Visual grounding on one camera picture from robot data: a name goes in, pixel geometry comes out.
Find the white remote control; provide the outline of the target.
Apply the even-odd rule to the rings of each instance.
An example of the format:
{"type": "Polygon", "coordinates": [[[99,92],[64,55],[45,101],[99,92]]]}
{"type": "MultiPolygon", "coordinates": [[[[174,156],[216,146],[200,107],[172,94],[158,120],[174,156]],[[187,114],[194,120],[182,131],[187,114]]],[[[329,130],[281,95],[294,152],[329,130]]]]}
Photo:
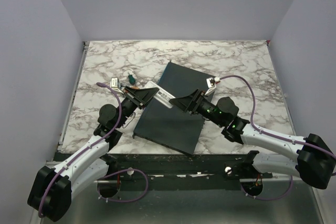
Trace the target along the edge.
{"type": "Polygon", "coordinates": [[[173,107],[173,105],[170,103],[170,100],[174,99],[175,96],[170,94],[168,91],[163,89],[161,86],[157,85],[153,81],[148,81],[144,87],[145,88],[158,88],[159,90],[155,94],[154,98],[169,109],[173,107]]]}

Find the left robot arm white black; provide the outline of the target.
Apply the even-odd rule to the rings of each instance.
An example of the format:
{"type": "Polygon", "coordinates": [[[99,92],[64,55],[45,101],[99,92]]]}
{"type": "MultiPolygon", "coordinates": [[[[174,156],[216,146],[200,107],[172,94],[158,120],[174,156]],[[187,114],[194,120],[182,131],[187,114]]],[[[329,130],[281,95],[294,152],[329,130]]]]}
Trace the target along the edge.
{"type": "Polygon", "coordinates": [[[112,179],[116,175],[115,164],[103,158],[122,136],[118,129],[137,108],[146,107],[158,91],[125,87],[124,100],[117,99],[116,106],[101,107],[99,125],[83,147],[53,168],[44,166],[37,172],[27,203],[38,211],[39,218],[58,221],[77,193],[96,179],[112,179]]]}

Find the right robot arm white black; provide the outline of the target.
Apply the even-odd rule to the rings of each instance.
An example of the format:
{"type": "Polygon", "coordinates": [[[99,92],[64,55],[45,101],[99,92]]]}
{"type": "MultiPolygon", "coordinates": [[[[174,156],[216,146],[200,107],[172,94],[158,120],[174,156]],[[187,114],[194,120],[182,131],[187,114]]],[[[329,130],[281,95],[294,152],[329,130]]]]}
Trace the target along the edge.
{"type": "Polygon", "coordinates": [[[241,145],[258,146],[272,154],[257,153],[254,159],[243,162],[242,173],[249,178],[259,173],[279,173],[301,178],[306,184],[326,189],[335,168],[335,157],[324,140],[316,135],[307,137],[266,132],[260,126],[238,116],[239,108],[229,97],[216,104],[209,102],[201,90],[173,98],[170,104],[183,112],[200,114],[221,127],[224,137],[241,145]]]}

